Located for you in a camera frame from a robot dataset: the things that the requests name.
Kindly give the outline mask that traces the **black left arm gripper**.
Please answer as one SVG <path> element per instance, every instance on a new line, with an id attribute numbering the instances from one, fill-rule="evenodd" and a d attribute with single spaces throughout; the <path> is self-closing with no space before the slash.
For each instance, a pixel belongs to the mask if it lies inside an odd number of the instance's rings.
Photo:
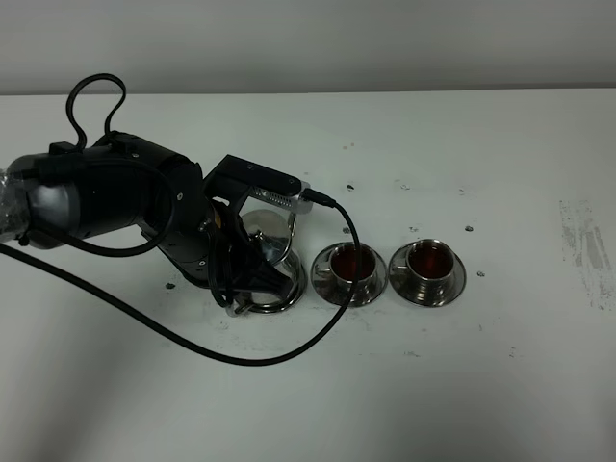
<path id="1" fill-rule="evenodd" d="M 250 243 L 238 213 L 203 192 L 185 194 L 177 203 L 173 228 L 158 248 L 182 275 L 197 287 L 217 284 L 222 308 L 251 308 L 246 286 L 250 265 Z M 249 290 L 287 295 L 292 279 L 261 259 L 249 270 Z"/>

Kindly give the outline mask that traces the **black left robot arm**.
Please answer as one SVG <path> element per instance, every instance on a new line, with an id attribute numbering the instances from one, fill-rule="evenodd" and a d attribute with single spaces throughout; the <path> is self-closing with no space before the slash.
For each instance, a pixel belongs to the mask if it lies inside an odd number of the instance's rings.
<path id="1" fill-rule="evenodd" d="M 238 295 L 283 298 L 293 280 L 269 262 L 240 216 L 250 197 L 298 194 L 294 177 L 228 155 L 211 171 L 172 150 L 114 132 L 79 149 L 66 142 L 1 174 L 1 239 L 70 245 L 108 258 L 159 249 L 221 305 Z"/>

